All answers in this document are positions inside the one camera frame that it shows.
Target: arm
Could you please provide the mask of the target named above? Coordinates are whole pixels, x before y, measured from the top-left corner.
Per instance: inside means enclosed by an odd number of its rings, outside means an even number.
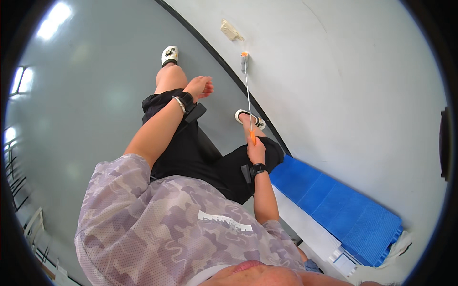
[[[254,164],[265,164],[266,148],[264,144],[256,137],[256,145],[253,145],[251,138],[246,139],[248,143],[248,157]],[[264,171],[255,176],[255,194],[254,194],[254,211],[255,218],[263,224],[268,220],[280,220],[278,214],[277,199],[273,193],[272,184],[270,183],[269,173]]]
[[[196,103],[199,98],[207,97],[213,92],[211,79],[209,76],[198,76],[189,82],[184,92],[189,92]],[[152,168],[169,145],[182,119],[183,111],[180,104],[172,99],[137,131],[124,155],[140,155]]]

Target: mesh shirt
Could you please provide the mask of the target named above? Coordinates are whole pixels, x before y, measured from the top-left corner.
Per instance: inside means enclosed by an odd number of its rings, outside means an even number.
[[[149,174],[135,154],[95,167],[75,235],[94,286],[184,285],[204,269],[246,260],[304,270],[278,221],[259,224],[202,180],[150,183]]]

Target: white wall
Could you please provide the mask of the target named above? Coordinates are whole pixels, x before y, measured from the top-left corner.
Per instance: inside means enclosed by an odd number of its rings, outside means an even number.
[[[446,187],[442,80],[406,9],[394,0],[167,2],[241,78],[239,54],[250,53],[251,92],[295,158],[391,209],[415,233],[395,267],[352,276],[403,280],[430,239]],[[244,42],[223,35],[222,18]]]

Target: light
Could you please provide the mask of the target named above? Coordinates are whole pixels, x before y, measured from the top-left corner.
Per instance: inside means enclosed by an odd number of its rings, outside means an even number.
[[[14,76],[14,82],[13,85],[11,86],[11,92],[10,94],[16,93],[17,88],[19,87],[19,82],[21,81],[21,76],[22,76],[22,71],[24,70],[23,67],[18,67],[16,70],[16,75]]]
[[[48,17],[41,23],[37,35],[45,40],[49,40],[56,33],[59,25],[67,20],[70,15],[71,10],[69,6],[62,2],[57,3],[51,9],[51,12],[49,12]]]
[[[16,129],[10,127],[5,132],[5,142],[10,142],[14,138],[16,138]]]
[[[29,92],[32,87],[33,71],[30,68],[26,68],[24,75],[22,76],[21,84],[18,92]]]

